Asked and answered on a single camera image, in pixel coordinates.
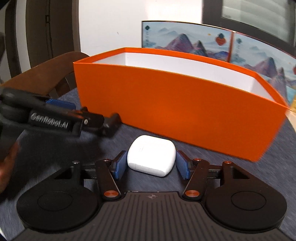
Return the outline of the person's left hand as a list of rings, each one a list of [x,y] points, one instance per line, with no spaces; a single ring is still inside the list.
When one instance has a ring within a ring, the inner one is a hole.
[[[10,181],[19,149],[20,149],[19,143],[15,142],[10,148],[8,155],[1,162],[1,169],[0,169],[0,192],[1,193],[4,192],[4,190],[6,189]]]

